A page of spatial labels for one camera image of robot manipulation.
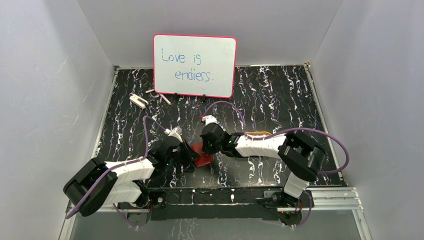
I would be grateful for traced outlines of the red leather card holder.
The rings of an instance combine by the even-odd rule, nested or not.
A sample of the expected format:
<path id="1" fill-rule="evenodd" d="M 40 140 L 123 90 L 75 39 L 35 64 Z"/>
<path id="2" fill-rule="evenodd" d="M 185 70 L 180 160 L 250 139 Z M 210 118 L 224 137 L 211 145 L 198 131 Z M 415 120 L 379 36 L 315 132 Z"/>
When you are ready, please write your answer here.
<path id="1" fill-rule="evenodd" d="M 214 158 L 211 155 L 207 155 L 203 151 L 203 143 L 198 142 L 190 146 L 193 151 L 195 151 L 199 157 L 194 160 L 196 168 L 205 167 L 211 165 L 214 161 Z"/>

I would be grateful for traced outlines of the tan oval card tray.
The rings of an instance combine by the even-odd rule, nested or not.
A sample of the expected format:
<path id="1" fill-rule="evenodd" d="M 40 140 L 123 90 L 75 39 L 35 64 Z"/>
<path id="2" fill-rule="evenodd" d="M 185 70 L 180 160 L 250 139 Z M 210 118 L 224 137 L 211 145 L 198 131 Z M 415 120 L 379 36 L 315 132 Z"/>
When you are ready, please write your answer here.
<path id="1" fill-rule="evenodd" d="M 250 135 L 250 136 L 270 136 L 270 135 L 272 135 L 268 131 L 249 131 L 249 132 L 246 132 L 246 134 Z"/>

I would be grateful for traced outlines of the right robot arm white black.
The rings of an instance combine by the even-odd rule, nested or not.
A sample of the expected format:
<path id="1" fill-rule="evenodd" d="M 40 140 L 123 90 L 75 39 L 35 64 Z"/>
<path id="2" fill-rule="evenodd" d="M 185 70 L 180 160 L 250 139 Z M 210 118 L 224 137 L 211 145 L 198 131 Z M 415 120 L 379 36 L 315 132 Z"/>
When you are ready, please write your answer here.
<path id="1" fill-rule="evenodd" d="M 216 123 L 207 124 L 202 132 L 202 151 L 206 155 L 218 152 L 231 158 L 268 157 L 280 159 L 290 170 L 284 185 L 282 202 L 295 207 L 302 193 L 316 181 L 327 157 L 325 149 L 301 130 L 280 135 L 245 135 L 227 133 Z"/>

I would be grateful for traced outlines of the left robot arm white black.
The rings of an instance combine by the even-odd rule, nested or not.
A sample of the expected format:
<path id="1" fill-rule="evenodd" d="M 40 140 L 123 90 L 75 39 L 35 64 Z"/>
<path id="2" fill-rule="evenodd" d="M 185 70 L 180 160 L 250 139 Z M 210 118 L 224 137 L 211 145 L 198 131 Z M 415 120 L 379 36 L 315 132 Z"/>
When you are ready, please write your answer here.
<path id="1" fill-rule="evenodd" d="M 145 180 L 165 172 L 170 165 L 197 165 L 201 143 L 189 145 L 176 136 L 165 137 L 146 156 L 125 161 L 90 159 L 63 187 L 74 208 L 67 218 L 79 213 L 87 217 L 104 205 L 132 203 L 144 208 L 149 203 Z"/>

